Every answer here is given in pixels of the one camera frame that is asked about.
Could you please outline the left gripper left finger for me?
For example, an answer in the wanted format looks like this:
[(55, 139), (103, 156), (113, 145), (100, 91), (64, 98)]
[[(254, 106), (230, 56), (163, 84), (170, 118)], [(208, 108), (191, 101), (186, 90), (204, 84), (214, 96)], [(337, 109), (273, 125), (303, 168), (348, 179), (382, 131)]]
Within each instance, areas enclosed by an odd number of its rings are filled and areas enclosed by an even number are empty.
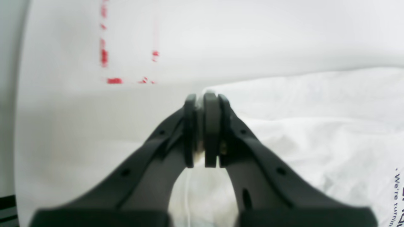
[(173, 185), (194, 166), (195, 94), (166, 118), (146, 142), (84, 195), (37, 211), (31, 227), (170, 227)]

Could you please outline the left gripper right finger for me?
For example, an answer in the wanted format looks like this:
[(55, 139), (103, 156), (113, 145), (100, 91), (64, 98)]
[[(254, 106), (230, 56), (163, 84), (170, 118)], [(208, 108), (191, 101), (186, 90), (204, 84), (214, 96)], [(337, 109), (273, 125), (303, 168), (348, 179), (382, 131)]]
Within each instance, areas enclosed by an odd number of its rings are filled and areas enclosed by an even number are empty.
[(346, 205), (304, 181), (264, 146), (224, 95), (203, 96), (205, 166), (225, 168), (237, 227), (375, 227), (368, 207)]

